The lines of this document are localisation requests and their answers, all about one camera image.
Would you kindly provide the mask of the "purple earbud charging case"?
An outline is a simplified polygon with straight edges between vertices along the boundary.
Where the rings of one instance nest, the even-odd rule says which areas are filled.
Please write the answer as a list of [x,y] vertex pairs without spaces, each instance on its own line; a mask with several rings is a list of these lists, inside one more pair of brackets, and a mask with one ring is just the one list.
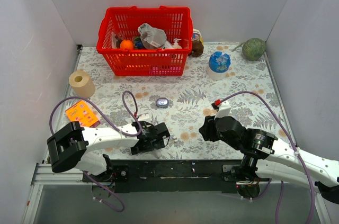
[[160,108],[166,108],[169,106],[169,100],[167,98],[158,98],[156,100],[156,106]]

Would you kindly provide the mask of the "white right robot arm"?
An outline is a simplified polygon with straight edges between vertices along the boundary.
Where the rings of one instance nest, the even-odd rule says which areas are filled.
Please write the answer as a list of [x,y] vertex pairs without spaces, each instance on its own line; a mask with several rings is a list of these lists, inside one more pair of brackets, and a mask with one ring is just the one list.
[[294,150],[275,135],[247,129],[230,116],[207,116],[199,133],[205,141],[223,141],[244,155],[240,165],[225,170],[227,181],[271,178],[312,186],[327,201],[338,203],[338,161]]

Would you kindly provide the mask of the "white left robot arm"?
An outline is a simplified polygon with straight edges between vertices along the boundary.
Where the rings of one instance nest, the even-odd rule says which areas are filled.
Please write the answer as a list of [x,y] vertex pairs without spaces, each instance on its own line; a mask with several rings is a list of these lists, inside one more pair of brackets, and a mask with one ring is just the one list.
[[98,154],[99,150],[129,147],[133,155],[165,147],[170,137],[165,123],[153,125],[147,121],[133,122],[113,128],[81,127],[70,122],[48,140],[48,152],[54,173],[76,168],[95,175],[100,181],[108,181],[113,174],[109,158]]

